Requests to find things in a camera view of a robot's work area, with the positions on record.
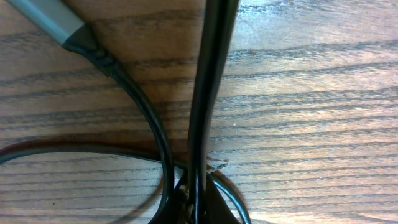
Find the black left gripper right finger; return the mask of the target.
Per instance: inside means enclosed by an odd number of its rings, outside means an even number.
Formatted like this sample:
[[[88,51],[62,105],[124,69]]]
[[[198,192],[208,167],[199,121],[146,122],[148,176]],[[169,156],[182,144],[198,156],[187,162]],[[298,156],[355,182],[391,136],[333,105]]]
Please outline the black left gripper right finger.
[[[232,186],[227,183],[221,173],[210,172],[206,176],[205,205],[206,223],[210,224],[240,224],[218,190],[224,192],[232,201],[238,196]]]

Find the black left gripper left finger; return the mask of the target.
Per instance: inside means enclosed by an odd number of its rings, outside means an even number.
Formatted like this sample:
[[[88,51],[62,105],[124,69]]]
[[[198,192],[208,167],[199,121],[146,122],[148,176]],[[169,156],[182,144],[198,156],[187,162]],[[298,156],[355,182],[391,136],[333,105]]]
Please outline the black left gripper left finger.
[[[189,224],[192,204],[187,174],[183,174],[174,188],[174,196],[157,212],[149,224]]]

